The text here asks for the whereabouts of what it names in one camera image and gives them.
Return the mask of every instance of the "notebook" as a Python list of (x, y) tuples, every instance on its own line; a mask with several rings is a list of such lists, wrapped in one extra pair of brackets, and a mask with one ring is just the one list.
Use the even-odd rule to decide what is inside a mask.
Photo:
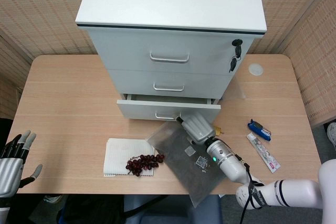
[[(131, 157), (154, 155), (154, 148), (142, 139), (109, 138), (106, 144), (104, 177), (128, 174), (127, 161)], [(143, 170), (141, 176), (153, 176), (154, 169)]]

